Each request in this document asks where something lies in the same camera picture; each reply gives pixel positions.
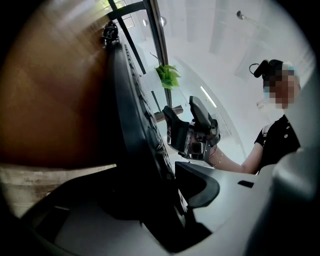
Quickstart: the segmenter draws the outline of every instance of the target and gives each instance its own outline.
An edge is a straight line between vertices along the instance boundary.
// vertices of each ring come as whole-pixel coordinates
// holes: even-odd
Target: light fixture
[[[161,16],[160,21],[161,21],[162,27],[164,27],[167,24],[167,19],[165,17]]]
[[[148,21],[146,19],[142,20],[143,25],[146,27],[148,25]]]
[[[205,90],[205,88],[203,88],[202,86],[201,86],[201,90],[204,92],[204,94],[208,97],[208,99],[211,101],[211,103],[212,103],[212,105],[216,108],[217,107],[217,105],[216,105],[216,103],[213,101],[213,99],[209,96],[209,94],[207,93],[207,91]]]

